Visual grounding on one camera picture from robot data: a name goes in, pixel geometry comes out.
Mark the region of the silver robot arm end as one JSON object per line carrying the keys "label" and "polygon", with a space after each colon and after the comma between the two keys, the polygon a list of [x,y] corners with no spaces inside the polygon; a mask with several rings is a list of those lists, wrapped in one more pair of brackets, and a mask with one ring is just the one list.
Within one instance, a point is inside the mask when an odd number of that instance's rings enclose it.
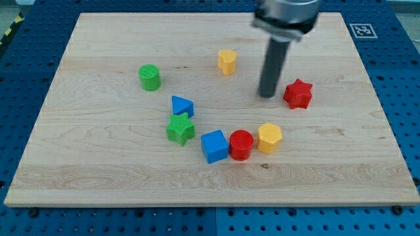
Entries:
{"label": "silver robot arm end", "polygon": [[262,0],[251,25],[265,31],[277,42],[299,41],[318,18],[321,0]]}

